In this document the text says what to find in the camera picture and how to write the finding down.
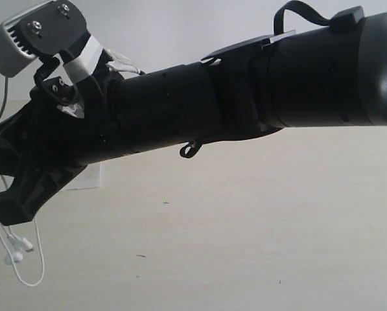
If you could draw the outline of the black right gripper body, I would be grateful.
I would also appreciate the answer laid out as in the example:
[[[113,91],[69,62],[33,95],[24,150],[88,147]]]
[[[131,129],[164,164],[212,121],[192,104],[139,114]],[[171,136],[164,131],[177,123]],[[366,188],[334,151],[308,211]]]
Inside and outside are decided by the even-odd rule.
[[[89,63],[70,54],[43,61],[30,102],[10,123],[17,157],[10,200],[47,201],[89,164],[128,155],[112,95],[124,78],[114,63],[104,49]]]

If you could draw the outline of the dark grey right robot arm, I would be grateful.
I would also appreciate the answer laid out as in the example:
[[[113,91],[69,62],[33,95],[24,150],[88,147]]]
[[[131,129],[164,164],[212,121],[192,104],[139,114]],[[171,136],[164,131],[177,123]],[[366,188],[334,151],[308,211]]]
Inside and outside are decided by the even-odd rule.
[[[283,128],[387,126],[387,12],[359,6],[331,19],[300,1],[293,11],[318,28],[274,32],[199,62],[125,79],[117,57],[88,31],[74,5],[48,1],[0,25],[0,73],[35,59],[30,101],[0,124],[0,222],[33,220],[88,165],[181,144],[241,141]]]

